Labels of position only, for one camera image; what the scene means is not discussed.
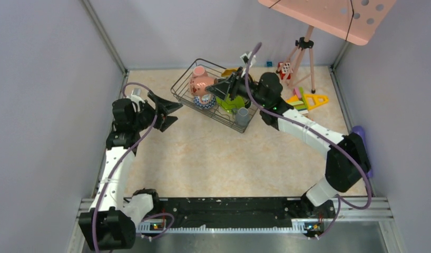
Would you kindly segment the green plate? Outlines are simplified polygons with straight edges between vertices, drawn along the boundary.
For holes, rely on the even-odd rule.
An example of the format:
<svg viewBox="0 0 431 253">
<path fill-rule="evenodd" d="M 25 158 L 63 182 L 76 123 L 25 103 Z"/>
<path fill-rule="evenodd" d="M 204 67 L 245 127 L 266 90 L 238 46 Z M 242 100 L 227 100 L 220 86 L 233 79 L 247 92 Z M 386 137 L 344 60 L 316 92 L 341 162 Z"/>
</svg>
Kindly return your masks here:
<svg viewBox="0 0 431 253">
<path fill-rule="evenodd" d="M 227 98 L 226 100 L 221 100 L 216 98 L 219 108 L 227 113 L 234 114 L 240 108 L 245 108 L 245 101 L 242 97 L 236 96 L 233 100 Z"/>
</svg>

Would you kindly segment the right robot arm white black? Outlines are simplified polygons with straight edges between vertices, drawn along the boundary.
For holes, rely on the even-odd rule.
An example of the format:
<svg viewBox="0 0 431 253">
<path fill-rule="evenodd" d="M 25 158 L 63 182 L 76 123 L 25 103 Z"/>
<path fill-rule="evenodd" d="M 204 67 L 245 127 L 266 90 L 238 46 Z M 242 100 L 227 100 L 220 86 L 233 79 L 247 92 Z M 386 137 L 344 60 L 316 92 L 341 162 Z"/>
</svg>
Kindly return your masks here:
<svg viewBox="0 0 431 253">
<path fill-rule="evenodd" d="M 347 192 L 360 179 L 367 187 L 367 202 L 363 206 L 349 201 L 346 204 L 359 210 L 370 206 L 372 193 L 367 179 L 370 162 L 361 136 L 335 132 L 299 113 L 281 97 L 283 87 L 277 74 L 266 72 L 259 81 L 251 82 L 248 71 L 239 68 L 205 90 L 222 100 L 237 96 L 250 100 L 260 110 L 266 125 L 291 134 L 325 157 L 325 175 L 301 197 L 305 216 L 315 217 L 322 211 L 322 204 L 340 192 Z"/>
</svg>

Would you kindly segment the pink mug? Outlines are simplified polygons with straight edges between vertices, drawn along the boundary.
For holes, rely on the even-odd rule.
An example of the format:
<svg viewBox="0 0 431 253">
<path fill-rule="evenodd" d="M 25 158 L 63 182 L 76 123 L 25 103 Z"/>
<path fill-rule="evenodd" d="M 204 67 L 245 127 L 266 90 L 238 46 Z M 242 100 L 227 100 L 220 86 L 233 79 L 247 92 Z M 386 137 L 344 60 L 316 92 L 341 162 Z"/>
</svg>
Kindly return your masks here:
<svg viewBox="0 0 431 253">
<path fill-rule="evenodd" d="M 192 70 L 192 74 L 191 74 L 192 79 L 195 79 L 197 77 L 203 77 L 203 76 L 208 76 L 208 74 L 205 67 L 203 67 L 202 65 L 196 66 Z"/>
</svg>

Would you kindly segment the yellow polka dot plate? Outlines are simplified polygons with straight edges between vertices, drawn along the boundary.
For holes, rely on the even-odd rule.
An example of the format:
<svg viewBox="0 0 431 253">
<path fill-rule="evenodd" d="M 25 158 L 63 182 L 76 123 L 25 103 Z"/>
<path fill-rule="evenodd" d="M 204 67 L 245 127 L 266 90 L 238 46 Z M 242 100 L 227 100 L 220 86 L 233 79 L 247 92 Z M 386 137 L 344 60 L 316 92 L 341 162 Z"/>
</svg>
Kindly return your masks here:
<svg viewBox="0 0 431 253">
<path fill-rule="evenodd" d="M 235 73 L 237 71 L 237 68 L 232 68 L 232 69 L 225 69 L 220 76 L 221 77 L 229 77 L 232 73 Z"/>
</svg>

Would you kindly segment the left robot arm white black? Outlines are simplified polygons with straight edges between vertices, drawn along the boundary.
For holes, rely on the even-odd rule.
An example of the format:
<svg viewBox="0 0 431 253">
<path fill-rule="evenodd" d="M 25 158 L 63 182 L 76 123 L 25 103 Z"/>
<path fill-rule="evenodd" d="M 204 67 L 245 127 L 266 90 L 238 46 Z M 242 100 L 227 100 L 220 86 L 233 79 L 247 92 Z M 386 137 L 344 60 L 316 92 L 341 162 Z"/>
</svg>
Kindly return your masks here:
<svg viewBox="0 0 431 253">
<path fill-rule="evenodd" d="M 124 200 L 129 170 L 140 142 L 152 129 L 164 132 L 177 121 L 172 113 L 182 104 L 163 99 L 153 92 L 148 98 L 135 95 L 112 103 L 112 130 L 105 142 L 105 167 L 89 211 L 79 215 L 79 227 L 88 247 L 94 252 L 130 249 L 142 219 L 154 218 L 161 211 L 158 193 L 142 189 Z"/>
</svg>

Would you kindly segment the dark wire dish rack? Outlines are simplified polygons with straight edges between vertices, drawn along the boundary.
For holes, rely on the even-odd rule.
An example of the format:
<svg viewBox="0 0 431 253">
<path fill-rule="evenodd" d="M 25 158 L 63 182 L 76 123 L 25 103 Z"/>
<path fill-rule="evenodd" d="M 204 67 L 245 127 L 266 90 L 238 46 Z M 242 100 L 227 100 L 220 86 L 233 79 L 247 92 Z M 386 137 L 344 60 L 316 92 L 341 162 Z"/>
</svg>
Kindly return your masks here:
<svg viewBox="0 0 431 253">
<path fill-rule="evenodd" d="M 192 70 L 196 67 L 202 65 L 205 67 L 208 76 L 213 77 L 217 79 L 218 81 L 222 81 L 223 79 L 226 79 L 227 77 L 221 77 L 220 74 L 226 69 L 223 66 L 220 66 L 218 64 L 215 64 L 213 62 L 207 61 L 205 59 L 198 58 L 194 60 L 191 65 L 187 68 L 187 70 L 180 76 L 180 78 L 172 85 L 171 87 L 171 93 L 173 96 L 182 104 L 226 125 L 230 128 L 240 132 L 244 133 L 246 127 L 241 127 L 236 125 L 234 117 L 235 114 L 230 114 L 219 108 L 218 104 L 216 104 L 213 108 L 209 110 L 202 110 L 195 106 L 193 103 L 193 99 L 195 96 L 192 96 L 190 93 L 190 86 L 189 83 L 191 81 L 191 74 Z M 252 120 L 254 115 L 256 114 L 258 108 L 250 103 L 248 100 L 245 101 L 245 108 L 249 111 L 249 122 Z"/>
</svg>

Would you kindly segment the red patterned bowl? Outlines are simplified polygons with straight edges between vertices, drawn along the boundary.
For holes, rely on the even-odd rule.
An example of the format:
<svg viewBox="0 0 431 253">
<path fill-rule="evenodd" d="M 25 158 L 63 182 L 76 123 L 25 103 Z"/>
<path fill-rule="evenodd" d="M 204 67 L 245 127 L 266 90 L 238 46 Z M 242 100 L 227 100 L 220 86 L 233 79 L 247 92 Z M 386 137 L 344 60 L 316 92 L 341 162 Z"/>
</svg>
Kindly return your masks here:
<svg viewBox="0 0 431 253">
<path fill-rule="evenodd" d="M 217 99 L 212 94 L 206 94 L 203 96 L 195 96 L 193 99 L 193 103 L 196 107 L 202 110 L 209 110 L 217 104 Z"/>
</svg>

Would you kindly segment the grey white cup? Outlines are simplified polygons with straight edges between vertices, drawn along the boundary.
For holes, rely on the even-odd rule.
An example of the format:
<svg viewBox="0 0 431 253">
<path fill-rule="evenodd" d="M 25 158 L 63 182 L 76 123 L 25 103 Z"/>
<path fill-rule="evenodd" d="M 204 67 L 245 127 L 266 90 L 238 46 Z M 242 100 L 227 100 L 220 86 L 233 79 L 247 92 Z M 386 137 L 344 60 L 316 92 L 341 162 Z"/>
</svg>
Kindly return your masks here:
<svg viewBox="0 0 431 253">
<path fill-rule="evenodd" d="M 249 111 L 247 108 L 242 107 L 236 111 L 234 117 L 235 123 L 238 126 L 246 127 L 249 124 Z"/>
</svg>

